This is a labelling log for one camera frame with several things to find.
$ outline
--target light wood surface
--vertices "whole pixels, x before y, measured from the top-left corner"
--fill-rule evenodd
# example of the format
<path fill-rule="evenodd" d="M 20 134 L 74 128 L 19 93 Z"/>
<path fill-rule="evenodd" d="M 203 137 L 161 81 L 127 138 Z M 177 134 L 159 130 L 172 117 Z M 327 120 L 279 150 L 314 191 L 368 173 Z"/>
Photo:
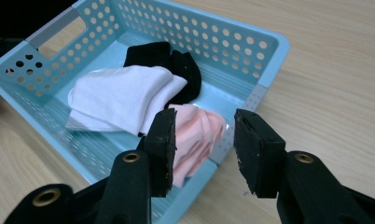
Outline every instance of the light wood surface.
<path fill-rule="evenodd" d="M 175 0 L 284 35 L 291 49 L 257 109 L 286 150 L 319 157 L 342 185 L 375 198 L 375 0 Z M 87 183 L 0 97 L 0 223 L 47 183 Z M 234 151 L 180 223 L 280 223 L 248 192 Z"/>

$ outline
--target basket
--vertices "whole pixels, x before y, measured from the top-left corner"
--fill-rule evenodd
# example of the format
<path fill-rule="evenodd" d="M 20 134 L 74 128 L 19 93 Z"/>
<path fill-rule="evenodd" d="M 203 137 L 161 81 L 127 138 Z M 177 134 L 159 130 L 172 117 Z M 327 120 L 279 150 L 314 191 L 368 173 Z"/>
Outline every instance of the basket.
<path fill-rule="evenodd" d="M 85 29 L 48 57 L 41 46 L 76 19 Z M 114 158 L 137 147 L 130 133 L 70 132 L 67 94 L 89 71 L 124 64 L 129 46 L 168 41 L 200 67 L 192 104 L 222 115 L 229 127 L 210 157 L 166 198 L 152 199 L 153 223 L 176 223 L 233 145 L 236 108 L 255 111 L 289 50 L 275 32 L 169 1 L 80 0 L 0 58 L 0 94 L 91 184 Z"/>

